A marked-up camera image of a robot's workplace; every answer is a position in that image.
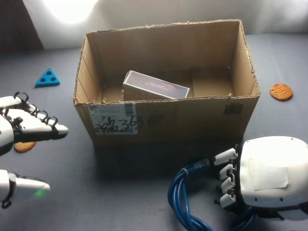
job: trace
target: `blue cable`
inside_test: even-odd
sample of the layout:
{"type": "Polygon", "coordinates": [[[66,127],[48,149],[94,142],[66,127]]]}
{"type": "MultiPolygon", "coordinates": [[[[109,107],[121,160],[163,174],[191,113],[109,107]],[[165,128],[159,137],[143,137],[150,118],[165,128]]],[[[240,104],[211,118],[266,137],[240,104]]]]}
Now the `blue cable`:
{"type": "MultiPolygon", "coordinates": [[[[168,190],[168,202],[174,210],[182,226],[188,231],[213,231],[204,221],[190,214],[186,181],[188,174],[193,174],[209,168],[209,161],[200,161],[188,165],[175,176],[168,190]]],[[[228,231],[246,231],[250,228],[255,218],[253,208],[249,207],[239,215],[232,223],[228,231]]]]}

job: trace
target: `brown box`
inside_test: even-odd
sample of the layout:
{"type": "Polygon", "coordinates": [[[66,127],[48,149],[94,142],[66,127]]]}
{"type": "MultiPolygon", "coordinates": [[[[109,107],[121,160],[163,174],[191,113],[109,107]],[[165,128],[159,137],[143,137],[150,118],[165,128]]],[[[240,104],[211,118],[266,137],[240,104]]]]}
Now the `brown box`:
{"type": "Polygon", "coordinates": [[[242,22],[87,33],[74,106],[94,145],[243,136],[260,97],[242,22]],[[186,99],[122,101],[135,70],[190,88],[186,99]]]}
{"type": "Polygon", "coordinates": [[[184,99],[189,92],[189,88],[136,71],[129,71],[126,74],[123,90],[124,101],[184,99]]]}

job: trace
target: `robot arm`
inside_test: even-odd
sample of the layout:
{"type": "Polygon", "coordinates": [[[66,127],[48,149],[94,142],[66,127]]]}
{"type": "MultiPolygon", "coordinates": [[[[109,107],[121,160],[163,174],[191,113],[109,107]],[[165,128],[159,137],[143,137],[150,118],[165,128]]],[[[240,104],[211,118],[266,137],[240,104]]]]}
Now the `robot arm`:
{"type": "Polygon", "coordinates": [[[219,202],[226,209],[245,203],[259,217],[308,219],[308,145],[292,137],[246,141],[241,155],[230,149],[215,156],[224,182],[219,202]]]}
{"type": "MultiPolygon", "coordinates": [[[[56,117],[49,117],[28,99],[23,92],[0,98],[0,156],[16,142],[57,140],[68,134],[68,128],[60,125],[56,117]]],[[[49,185],[40,179],[0,170],[2,208],[8,208],[12,200],[40,197],[49,190],[49,185]]]]}

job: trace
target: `corrugated cardboard edge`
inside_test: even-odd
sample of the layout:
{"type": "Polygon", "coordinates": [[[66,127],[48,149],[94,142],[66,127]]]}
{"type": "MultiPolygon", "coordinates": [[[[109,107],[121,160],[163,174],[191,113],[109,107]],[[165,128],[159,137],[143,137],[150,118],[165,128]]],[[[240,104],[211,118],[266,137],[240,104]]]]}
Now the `corrugated cardboard edge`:
{"type": "Polygon", "coordinates": [[[244,33],[244,27],[243,23],[239,19],[228,19],[228,20],[215,20],[215,21],[204,21],[204,22],[186,22],[186,23],[171,23],[171,24],[160,24],[160,25],[145,25],[145,26],[137,26],[137,27],[130,27],[130,28],[123,28],[123,29],[112,29],[112,30],[103,30],[103,31],[91,31],[85,34],[85,39],[83,40],[82,47],[81,47],[81,53],[80,53],[80,58],[79,58],[79,63],[78,63],[78,69],[77,69],[77,74],[76,74],[76,80],[75,80],[75,89],[74,89],[74,98],[73,98],[73,103],[78,104],[78,105],[92,105],[92,104],[114,104],[114,103],[128,103],[129,101],[114,101],[114,102],[91,102],[91,103],[76,103],[76,91],[77,91],[77,80],[78,80],[78,74],[79,74],[79,69],[80,69],[80,63],[82,59],[82,52],[86,40],[87,34],[90,33],[109,33],[109,32],[115,32],[115,31],[123,31],[123,30],[134,30],[134,29],[143,29],[143,28],[153,28],[153,27],[167,27],[167,26],[177,26],[177,25],[194,25],[194,24],[205,24],[205,23],[218,23],[218,22],[239,22],[241,32],[244,38],[244,43],[245,43],[245,49],[247,53],[247,57],[249,60],[250,68],[251,68],[251,74],[253,75],[253,78],[255,80],[255,87],[257,88],[257,94],[255,95],[248,95],[248,96],[237,96],[237,97],[232,97],[231,95],[226,95],[226,96],[205,96],[205,97],[192,97],[192,98],[187,98],[187,99],[166,99],[166,100],[139,100],[139,101],[134,101],[135,103],[155,103],[155,102],[175,102],[175,101],[184,101],[184,100],[204,100],[204,99],[247,99],[247,98],[258,98],[261,94],[260,87],[257,81],[257,77],[255,74],[255,70],[251,61],[251,56],[250,56],[250,51],[247,45],[245,33],[244,33]]]}

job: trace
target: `table surface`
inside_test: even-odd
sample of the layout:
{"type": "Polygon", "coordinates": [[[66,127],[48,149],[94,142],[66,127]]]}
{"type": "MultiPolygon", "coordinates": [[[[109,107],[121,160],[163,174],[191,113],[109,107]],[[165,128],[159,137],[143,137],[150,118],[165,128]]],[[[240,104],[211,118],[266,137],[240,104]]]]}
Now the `table surface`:
{"type": "MultiPolygon", "coordinates": [[[[244,141],[272,135],[308,142],[308,35],[247,36],[261,97],[244,141]],[[275,83],[294,90],[288,102],[270,97],[275,83]]],[[[73,107],[80,49],[42,51],[0,58],[0,96],[25,91],[30,102],[46,109],[69,127],[65,139],[37,143],[32,151],[11,150],[0,168],[44,179],[51,193],[42,200],[16,203],[0,210],[1,231],[180,231],[167,202],[176,169],[188,158],[216,154],[229,144],[204,141],[137,145],[94,150],[73,107]],[[37,79],[52,68],[61,85],[35,89],[37,79]]],[[[215,231],[226,230],[234,215],[213,203],[219,198],[211,177],[199,179],[190,192],[191,213],[215,231]]],[[[257,218],[251,230],[307,230],[308,220],[257,218]]]]}

